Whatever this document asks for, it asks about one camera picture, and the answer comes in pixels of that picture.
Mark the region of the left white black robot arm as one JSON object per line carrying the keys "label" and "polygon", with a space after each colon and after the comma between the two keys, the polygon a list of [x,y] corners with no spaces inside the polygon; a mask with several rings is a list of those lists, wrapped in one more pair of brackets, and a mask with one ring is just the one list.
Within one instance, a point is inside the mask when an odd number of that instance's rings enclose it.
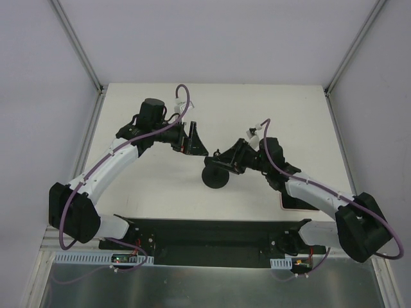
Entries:
{"label": "left white black robot arm", "polygon": [[147,98],[132,121],[122,127],[102,158],[68,184],[55,183],[49,190],[49,224],[80,243],[95,237],[113,238],[121,249],[133,247],[136,235],[131,223],[115,215],[99,214],[97,202],[104,190],[155,142],[166,143],[185,155],[208,156],[197,133],[196,122],[189,132],[181,119],[168,123],[166,107],[159,99]]}

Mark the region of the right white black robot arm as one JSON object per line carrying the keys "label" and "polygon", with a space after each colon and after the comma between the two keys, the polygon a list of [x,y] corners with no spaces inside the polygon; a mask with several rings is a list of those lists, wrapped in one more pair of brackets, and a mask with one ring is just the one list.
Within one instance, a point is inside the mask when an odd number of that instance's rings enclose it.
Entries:
{"label": "right white black robot arm", "polygon": [[341,193],[311,179],[286,161],[283,148],[273,137],[259,142],[255,150],[250,142],[239,139],[221,153],[215,151],[204,160],[203,181],[212,188],[226,185],[231,173],[241,175],[247,169],[260,172],[269,186],[292,201],[306,203],[331,218],[329,223],[306,220],[289,237],[290,248],[304,253],[313,245],[342,249],[357,262],[365,262],[394,239],[376,200],[370,194]]}

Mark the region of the black phone stand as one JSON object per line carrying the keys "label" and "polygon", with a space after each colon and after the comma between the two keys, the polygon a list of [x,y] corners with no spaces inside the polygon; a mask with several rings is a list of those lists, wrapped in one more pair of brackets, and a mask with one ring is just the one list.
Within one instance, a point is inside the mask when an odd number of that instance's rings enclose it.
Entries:
{"label": "black phone stand", "polygon": [[216,167],[211,163],[211,157],[204,159],[204,168],[202,170],[203,183],[212,189],[220,189],[227,185],[229,181],[229,172]]}

